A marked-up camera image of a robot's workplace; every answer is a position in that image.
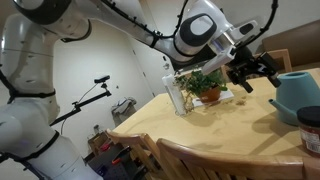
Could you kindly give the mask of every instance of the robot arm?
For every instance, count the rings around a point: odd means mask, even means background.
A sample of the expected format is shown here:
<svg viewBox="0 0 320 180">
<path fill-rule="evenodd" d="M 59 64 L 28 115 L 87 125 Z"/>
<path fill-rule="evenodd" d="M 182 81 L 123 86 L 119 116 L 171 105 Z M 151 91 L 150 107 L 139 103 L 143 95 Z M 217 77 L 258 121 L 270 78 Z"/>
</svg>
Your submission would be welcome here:
<svg viewBox="0 0 320 180">
<path fill-rule="evenodd" d="M 236 58 L 236 53 L 247 45 L 246 43 L 241 44 L 240 40 L 257 26 L 257 23 L 250 21 L 240 27 L 234 27 L 210 0 L 196 1 L 188 11 L 185 20 L 177 25 L 176 31 L 171 36 L 163 36 L 160 32 L 148 29 L 138 0 L 14 2 L 22 14 L 50 32 L 59 35 L 60 39 L 65 42 L 88 37 L 91 32 L 90 20 L 99 20 L 166 54 L 173 64 L 187 66 L 207 60 L 209 62 L 202 68 L 204 74 L 226 64 L 230 67 L 228 74 L 232 82 L 244 87 L 249 86 L 245 81 L 245 76 L 258 72 L 257 69 L 260 68 L 260 66 L 256 68 L 257 66 L 247 64 L 261 65 L 264 63 L 249 61 L 248 58 L 238 59 L 237 61 L 241 61 L 241 67 L 244 67 L 244 62 L 246 63 L 246 68 L 241 70 L 246 72 L 241 73 L 239 73 L 239 67 L 235 65 L 236 63 L 229 63 Z M 203 56 L 203 54 L 210 54 L 201 51 L 206 46 L 210 47 L 210 53 L 216 56 Z M 266 64 L 263 64 L 263 67 L 266 67 L 265 71 L 259 71 L 259 75 L 267 76 L 269 79 L 272 77 L 271 82 L 277 81 L 274 78 L 276 77 L 276 69 Z"/>
<path fill-rule="evenodd" d="M 272 59 L 267 56 L 258 61 L 251 53 L 241 56 L 246 43 L 239 41 L 256 22 L 233 27 L 209 0 L 196 1 L 170 36 L 148 29 L 138 0 L 13 3 L 24 16 L 14 15 L 7 20 L 1 42 L 0 79 L 8 87 L 11 100 L 0 107 L 0 153 L 14 155 L 18 162 L 31 165 L 48 179 L 101 179 L 83 163 L 71 141 L 49 126 L 59 111 L 52 83 L 53 44 L 58 39 L 85 39 L 91 33 L 91 20 L 126 32 L 163 52 L 173 63 L 189 65 L 209 60 L 202 69 L 204 73 L 226 64 L 236 84 L 244 86 L 245 76 L 251 73 L 273 78 L 276 75 Z M 203 51 L 206 47 L 216 56 L 203 56 L 208 53 Z"/>
</svg>

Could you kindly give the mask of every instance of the plant pot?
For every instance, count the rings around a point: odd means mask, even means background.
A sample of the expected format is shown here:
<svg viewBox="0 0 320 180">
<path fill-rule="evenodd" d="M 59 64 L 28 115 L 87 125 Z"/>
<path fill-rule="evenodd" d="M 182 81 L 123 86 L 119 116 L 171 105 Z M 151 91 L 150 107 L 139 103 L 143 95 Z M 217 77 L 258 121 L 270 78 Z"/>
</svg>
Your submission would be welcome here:
<svg viewBox="0 0 320 180">
<path fill-rule="evenodd" d="M 211 103 L 217 101 L 220 98 L 221 90 L 217 86 L 209 89 L 208 91 L 202 92 L 198 97 L 202 103 Z"/>
</svg>

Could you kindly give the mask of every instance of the potted plant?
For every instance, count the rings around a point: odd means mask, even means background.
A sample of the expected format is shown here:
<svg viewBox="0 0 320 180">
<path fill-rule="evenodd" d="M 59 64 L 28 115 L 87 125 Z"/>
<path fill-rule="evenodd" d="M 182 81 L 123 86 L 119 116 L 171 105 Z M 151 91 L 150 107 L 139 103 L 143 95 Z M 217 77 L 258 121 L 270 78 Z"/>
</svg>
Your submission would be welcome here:
<svg viewBox="0 0 320 180">
<path fill-rule="evenodd" d="M 181 75 L 175 78 L 175 83 L 190 94 L 197 96 L 202 103 L 210 103 L 220 98 L 221 91 L 226 91 L 226 81 L 220 69 L 208 75 L 202 74 L 200 70 L 193 70 L 189 75 Z"/>
</svg>

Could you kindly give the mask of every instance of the watering can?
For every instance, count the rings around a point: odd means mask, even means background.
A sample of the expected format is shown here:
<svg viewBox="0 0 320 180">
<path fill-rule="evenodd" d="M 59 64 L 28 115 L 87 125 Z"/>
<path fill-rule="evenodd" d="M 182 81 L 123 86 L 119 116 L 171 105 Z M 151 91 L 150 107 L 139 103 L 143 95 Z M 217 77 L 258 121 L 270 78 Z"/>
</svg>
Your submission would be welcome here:
<svg viewBox="0 0 320 180">
<path fill-rule="evenodd" d="M 320 89 L 308 72 L 292 72 L 280 75 L 281 86 L 276 99 L 269 103 L 277 108 L 277 118 L 287 124 L 298 126 L 297 111 L 302 107 L 320 105 Z"/>
</svg>

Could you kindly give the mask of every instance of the red object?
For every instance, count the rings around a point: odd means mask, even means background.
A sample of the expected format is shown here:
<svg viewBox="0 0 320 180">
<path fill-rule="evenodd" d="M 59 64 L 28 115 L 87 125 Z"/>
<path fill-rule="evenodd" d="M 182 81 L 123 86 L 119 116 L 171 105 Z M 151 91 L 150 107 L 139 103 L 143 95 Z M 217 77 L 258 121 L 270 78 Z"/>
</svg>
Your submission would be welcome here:
<svg viewBox="0 0 320 180">
<path fill-rule="evenodd" d="M 120 158 L 118 158 L 118 159 L 116 159 L 116 160 L 113 160 L 113 161 L 112 161 L 112 165 L 116 165 L 116 164 L 118 164 L 120 161 L 121 161 Z"/>
<path fill-rule="evenodd" d="M 320 158 L 320 106 L 303 107 L 297 111 L 301 141 L 306 152 Z"/>
<path fill-rule="evenodd" d="M 110 144 L 103 144 L 101 147 L 100 147 L 100 150 L 102 152 L 108 150 L 110 148 Z"/>
</svg>

